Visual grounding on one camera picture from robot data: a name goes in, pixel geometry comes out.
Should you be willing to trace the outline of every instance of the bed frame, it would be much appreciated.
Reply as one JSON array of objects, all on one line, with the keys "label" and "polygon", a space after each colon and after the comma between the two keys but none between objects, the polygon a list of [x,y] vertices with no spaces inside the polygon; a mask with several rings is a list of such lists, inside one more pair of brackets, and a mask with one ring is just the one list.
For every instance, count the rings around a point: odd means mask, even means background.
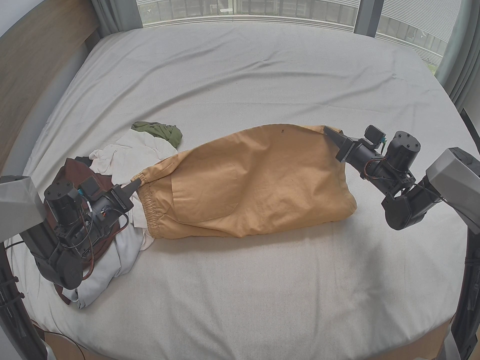
[{"label": "bed frame", "polygon": [[44,0],[0,37],[0,172],[40,95],[98,27],[91,0]]}]

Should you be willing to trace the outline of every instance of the white garment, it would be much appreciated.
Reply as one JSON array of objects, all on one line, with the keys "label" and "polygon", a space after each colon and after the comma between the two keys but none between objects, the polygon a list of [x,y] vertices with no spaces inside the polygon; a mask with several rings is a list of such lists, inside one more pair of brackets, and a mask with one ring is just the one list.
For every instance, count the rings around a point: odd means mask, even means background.
[{"label": "white garment", "polygon": [[[103,150],[97,149],[90,154],[90,159],[93,160],[90,169],[94,173],[111,175],[113,184],[128,184],[143,169],[176,153],[177,150],[168,141],[147,132],[129,129],[115,144],[109,144]],[[154,241],[148,233],[147,220],[137,192],[130,199],[133,202],[133,208],[128,212],[131,224],[115,237],[115,241],[95,262],[93,273],[88,279],[74,290],[63,289],[63,295],[76,303],[78,308],[93,303],[111,279],[129,272],[138,253]],[[123,216],[119,220],[121,225],[125,221]]]}]

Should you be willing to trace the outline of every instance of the cylindrical motor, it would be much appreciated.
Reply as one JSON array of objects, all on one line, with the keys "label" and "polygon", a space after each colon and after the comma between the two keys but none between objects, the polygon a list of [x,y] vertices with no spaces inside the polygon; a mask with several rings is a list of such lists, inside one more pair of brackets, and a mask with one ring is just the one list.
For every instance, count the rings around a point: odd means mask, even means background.
[{"label": "cylindrical motor", "polygon": [[45,189],[44,195],[60,226],[66,228],[79,220],[82,198],[70,181],[53,182]]},{"label": "cylindrical motor", "polygon": [[399,130],[388,144],[385,159],[393,169],[405,173],[419,152],[419,141],[411,134]]}]

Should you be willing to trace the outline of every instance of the bed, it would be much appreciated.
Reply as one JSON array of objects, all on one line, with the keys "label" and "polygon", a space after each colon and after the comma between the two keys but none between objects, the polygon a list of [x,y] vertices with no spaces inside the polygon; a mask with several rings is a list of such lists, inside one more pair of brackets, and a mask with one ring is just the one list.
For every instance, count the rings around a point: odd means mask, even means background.
[{"label": "bed", "polygon": [[[268,123],[374,124],[421,142],[420,179],[447,147],[477,156],[441,85],[409,48],[301,25],[222,22],[117,33],[90,52],[48,119],[24,174],[40,194],[66,158],[134,121],[176,124],[179,151]],[[449,321],[466,227],[445,204],[391,230],[382,195],[349,165],[348,219],[242,239],[157,239],[89,307],[65,305],[23,245],[9,252],[40,327],[94,352],[140,359],[355,359]]]}]

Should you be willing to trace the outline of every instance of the floor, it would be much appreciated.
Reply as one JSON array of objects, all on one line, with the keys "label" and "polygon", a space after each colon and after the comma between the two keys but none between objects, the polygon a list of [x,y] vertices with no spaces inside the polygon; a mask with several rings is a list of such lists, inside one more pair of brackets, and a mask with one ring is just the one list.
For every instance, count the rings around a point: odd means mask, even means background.
[{"label": "floor", "polygon": [[[446,322],[409,345],[377,357],[372,357],[369,360],[433,359],[440,348],[447,326],[448,323]],[[45,333],[45,341],[51,346],[57,360],[83,360],[80,349],[67,339],[58,335]],[[85,360],[115,360],[110,357],[93,354],[83,347],[81,350],[85,356]],[[477,346],[469,360],[480,360],[480,345]]]}]

